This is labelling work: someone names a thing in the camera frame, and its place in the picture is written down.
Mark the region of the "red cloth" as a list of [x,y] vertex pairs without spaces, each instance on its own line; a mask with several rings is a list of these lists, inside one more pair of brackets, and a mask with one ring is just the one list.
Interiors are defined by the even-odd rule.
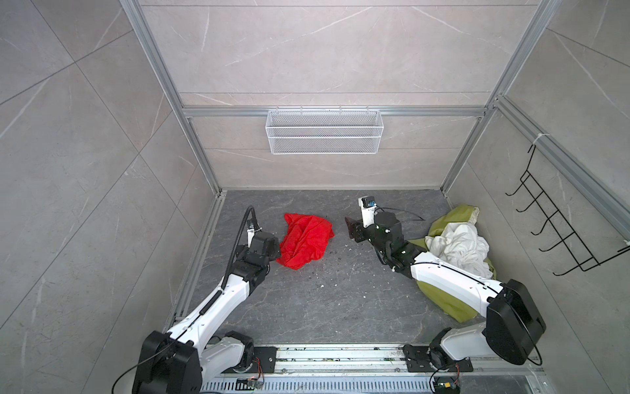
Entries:
[[299,270],[320,260],[335,236],[332,224],[325,218],[298,213],[285,213],[284,219],[287,232],[277,262],[288,269]]

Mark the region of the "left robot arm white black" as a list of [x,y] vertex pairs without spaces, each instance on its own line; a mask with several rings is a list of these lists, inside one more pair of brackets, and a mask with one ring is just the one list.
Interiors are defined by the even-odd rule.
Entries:
[[237,246],[221,283],[182,321],[165,333],[144,339],[132,384],[133,393],[200,393],[203,382],[227,369],[248,369],[253,340],[230,332],[209,345],[218,328],[246,301],[280,256],[280,243],[271,233],[248,231],[248,243]]

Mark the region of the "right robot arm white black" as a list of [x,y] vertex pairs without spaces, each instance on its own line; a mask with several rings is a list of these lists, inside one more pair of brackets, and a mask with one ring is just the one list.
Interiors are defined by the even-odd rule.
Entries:
[[546,331],[528,289],[513,279],[507,283],[469,274],[463,269],[405,240],[402,225],[393,213],[365,208],[362,218],[346,218],[349,237],[367,241],[379,261],[393,272],[424,282],[464,302],[484,318],[465,328],[445,328],[428,346],[428,359],[436,369],[449,369],[467,358],[498,356],[523,365]]

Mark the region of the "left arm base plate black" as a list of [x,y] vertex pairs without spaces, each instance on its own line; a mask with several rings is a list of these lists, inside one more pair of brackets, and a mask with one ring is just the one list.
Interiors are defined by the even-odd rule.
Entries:
[[251,361],[247,366],[236,366],[223,371],[223,374],[272,374],[277,363],[275,346],[256,346],[251,351]]

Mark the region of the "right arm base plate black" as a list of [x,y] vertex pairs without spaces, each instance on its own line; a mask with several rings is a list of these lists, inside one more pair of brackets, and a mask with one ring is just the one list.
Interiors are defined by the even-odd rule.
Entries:
[[410,373],[429,373],[436,371],[473,372],[470,359],[455,361],[439,346],[414,346],[405,344],[402,347],[407,369]]

